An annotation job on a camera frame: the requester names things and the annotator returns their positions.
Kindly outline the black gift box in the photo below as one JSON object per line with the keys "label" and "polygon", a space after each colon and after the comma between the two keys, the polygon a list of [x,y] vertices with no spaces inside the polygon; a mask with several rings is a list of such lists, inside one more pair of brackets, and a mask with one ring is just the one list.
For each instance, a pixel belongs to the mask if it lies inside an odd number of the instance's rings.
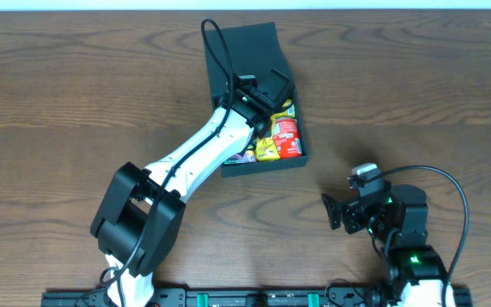
{"label": "black gift box", "polygon": [[[238,75],[253,75],[257,80],[262,80],[273,69],[281,72],[295,81],[284,53],[279,44],[275,23],[263,23],[249,26],[237,26],[223,28],[222,34],[228,46],[234,72]],[[211,104],[217,107],[220,97],[228,89],[221,68],[216,64],[220,61],[226,65],[226,57],[222,49],[221,41],[214,31],[206,33],[214,55],[205,52],[206,70],[209,79]],[[292,94],[295,116],[297,120],[298,139],[303,155],[290,159],[276,161],[257,162],[237,165],[221,165],[223,177],[237,177],[266,171],[279,171],[295,167],[305,166],[309,160],[309,149],[306,142],[306,133],[303,127],[300,99],[296,91]]]}

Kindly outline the Pretz snack box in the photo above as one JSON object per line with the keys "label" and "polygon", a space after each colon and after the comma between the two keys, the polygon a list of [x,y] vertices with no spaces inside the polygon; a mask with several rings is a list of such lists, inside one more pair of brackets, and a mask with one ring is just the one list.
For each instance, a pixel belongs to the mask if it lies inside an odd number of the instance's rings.
{"label": "Pretz snack box", "polygon": [[243,152],[236,153],[232,155],[230,158],[226,159],[223,163],[225,165],[240,165],[240,164],[249,164],[256,163],[257,156],[254,150],[246,149]]}

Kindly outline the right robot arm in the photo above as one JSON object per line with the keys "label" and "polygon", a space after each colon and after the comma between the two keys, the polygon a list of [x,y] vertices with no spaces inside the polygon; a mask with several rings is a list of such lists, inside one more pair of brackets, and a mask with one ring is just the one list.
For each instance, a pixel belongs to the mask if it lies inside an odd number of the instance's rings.
{"label": "right robot arm", "polygon": [[381,242],[377,254],[383,279],[363,294],[365,306],[455,306],[449,271],[427,243],[426,192],[409,184],[378,179],[357,188],[357,197],[336,200],[323,194],[332,229],[352,235],[365,230]]}

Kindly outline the yellow snack can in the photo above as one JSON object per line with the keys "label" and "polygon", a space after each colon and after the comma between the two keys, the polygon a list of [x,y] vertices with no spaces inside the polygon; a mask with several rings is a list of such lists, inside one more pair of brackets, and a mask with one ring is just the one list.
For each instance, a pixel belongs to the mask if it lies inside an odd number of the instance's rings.
{"label": "yellow snack can", "polygon": [[286,102],[282,105],[282,111],[279,113],[274,113],[271,116],[271,119],[276,120],[284,117],[289,117],[289,118],[296,117],[295,107],[294,104],[292,103],[292,99],[287,99]]}

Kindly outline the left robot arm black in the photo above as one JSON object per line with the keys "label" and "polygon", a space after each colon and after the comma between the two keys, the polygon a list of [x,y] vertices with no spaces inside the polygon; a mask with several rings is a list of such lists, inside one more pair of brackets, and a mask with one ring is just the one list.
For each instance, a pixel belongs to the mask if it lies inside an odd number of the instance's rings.
{"label": "left robot arm black", "polygon": [[115,172],[90,226],[109,263],[101,278],[111,303],[147,305],[153,272],[176,242],[192,193],[264,136],[293,92],[294,83],[275,69],[261,79],[233,75],[211,118],[179,148],[143,168],[128,162]]}

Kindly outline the yellow orange snack packet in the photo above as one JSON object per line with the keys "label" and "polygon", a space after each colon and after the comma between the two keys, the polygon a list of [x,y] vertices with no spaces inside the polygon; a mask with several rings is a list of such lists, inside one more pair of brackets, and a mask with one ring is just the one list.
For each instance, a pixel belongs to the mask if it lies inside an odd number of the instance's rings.
{"label": "yellow orange snack packet", "polygon": [[268,162],[280,159],[278,149],[271,137],[257,139],[255,153],[258,162]]}

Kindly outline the red Pringles can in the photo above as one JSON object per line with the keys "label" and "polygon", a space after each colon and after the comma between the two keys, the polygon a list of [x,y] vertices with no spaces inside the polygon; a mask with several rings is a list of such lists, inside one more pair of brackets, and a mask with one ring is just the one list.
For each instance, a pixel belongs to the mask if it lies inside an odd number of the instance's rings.
{"label": "red Pringles can", "polygon": [[281,159],[291,159],[303,155],[297,121],[294,118],[277,118],[273,125],[272,138]]}

